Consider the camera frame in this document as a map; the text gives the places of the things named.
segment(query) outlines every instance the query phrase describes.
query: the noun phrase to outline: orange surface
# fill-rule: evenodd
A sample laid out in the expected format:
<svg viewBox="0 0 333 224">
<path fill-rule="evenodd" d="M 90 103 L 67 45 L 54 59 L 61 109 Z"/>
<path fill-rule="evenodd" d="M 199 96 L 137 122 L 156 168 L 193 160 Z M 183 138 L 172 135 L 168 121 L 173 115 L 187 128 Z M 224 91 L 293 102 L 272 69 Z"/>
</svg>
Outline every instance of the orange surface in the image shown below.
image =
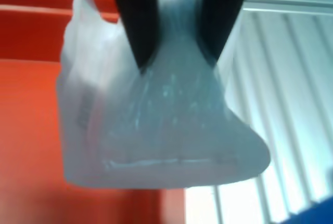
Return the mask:
<svg viewBox="0 0 333 224">
<path fill-rule="evenodd" d="M 0 59 L 58 61 L 73 0 L 0 0 Z M 102 16 L 118 20 L 114 0 L 95 0 Z"/>
<path fill-rule="evenodd" d="M 61 3 L 0 2 L 0 223 L 184 224 L 183 190 L 91 190 L 64 181 L 55 61 L 71 10 Z"/>
</svg>

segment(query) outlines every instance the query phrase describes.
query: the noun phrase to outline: plastic bag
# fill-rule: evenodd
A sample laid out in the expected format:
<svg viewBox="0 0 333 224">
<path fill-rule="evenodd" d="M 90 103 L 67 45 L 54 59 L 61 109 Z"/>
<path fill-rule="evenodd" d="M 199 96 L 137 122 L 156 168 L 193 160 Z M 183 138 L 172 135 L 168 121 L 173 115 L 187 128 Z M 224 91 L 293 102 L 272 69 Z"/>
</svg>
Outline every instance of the plastic bag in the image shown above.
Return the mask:
<svg viewBox="0 0 333 224">
<path fill-rule="evenodd" d="M 246 180 L 267 146 L 226 106 L 240 17 L 215 68 L 196 41 L 200 0 L 159 0 L 162 41 L 137 68 L 121 20 L 74 0 L 57 81 L 66 179 L 94 188 L 184 188 Z"/>
</svg>

